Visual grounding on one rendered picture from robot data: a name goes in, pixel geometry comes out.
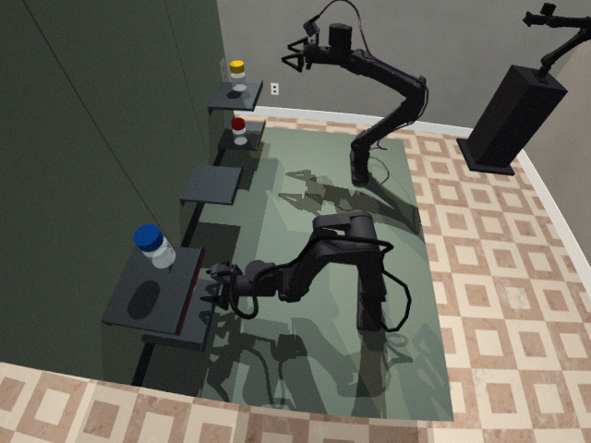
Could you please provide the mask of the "clear glass bottle with yellow cap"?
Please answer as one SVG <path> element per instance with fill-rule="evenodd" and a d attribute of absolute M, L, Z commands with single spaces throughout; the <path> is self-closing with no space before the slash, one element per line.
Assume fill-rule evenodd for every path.
<path fill-rule="evenodd" d="M 230 63 L 230 70 L 232 72 L 231 79 L 234 91 L 244 91 L 247 88 L 246 74 L 244 73 L 244 62 L 233 61 Z"/>

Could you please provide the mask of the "clear bottle with red cap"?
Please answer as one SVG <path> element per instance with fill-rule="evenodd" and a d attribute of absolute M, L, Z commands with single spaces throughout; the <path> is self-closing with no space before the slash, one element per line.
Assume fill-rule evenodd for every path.
<path fill-rule="evenodd" d="M 245 120 L 237 117 L 231 121 L 233 128 L 234 141 L 236 145 L 244 145 L 247 143 L 247 132 L 245 129 Z"/>

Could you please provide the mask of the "white bottle with blue cap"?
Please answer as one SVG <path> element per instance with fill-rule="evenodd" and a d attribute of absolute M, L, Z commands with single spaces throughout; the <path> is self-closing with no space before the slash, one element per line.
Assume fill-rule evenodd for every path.
<path fill-rule="evenodd" d="M 156 225 L 140 226 L 135 231 L 133 240 L 156 268 L 165 269 L 174 263 L 175 251 Z"/>

